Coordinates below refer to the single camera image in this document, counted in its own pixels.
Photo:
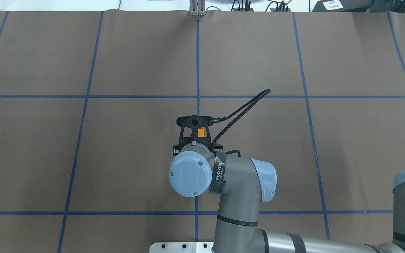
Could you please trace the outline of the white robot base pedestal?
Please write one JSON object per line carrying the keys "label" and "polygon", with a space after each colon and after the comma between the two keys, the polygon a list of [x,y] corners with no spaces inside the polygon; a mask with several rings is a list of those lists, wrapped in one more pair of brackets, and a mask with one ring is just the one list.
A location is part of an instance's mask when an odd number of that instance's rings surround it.
{"label": "white robot base pedestal", "polygon": [[149,253],[215,253],[213,242],[159,242],[153,243]]}

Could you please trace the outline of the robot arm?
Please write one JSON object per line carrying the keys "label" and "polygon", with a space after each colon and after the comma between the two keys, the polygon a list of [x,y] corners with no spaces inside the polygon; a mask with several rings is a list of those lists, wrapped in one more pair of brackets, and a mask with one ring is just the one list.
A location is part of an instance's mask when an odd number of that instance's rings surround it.
{"label": "robot arm", "polygon": [[270,202],[277,173],[269,163],[234,157],[190,138],[173,146],[169,181],[184,197],[220,197],[213,253],[405,253],[405,171],[393,186],[392,242],[374,246],[267,232],[258,228],[260,204]]}

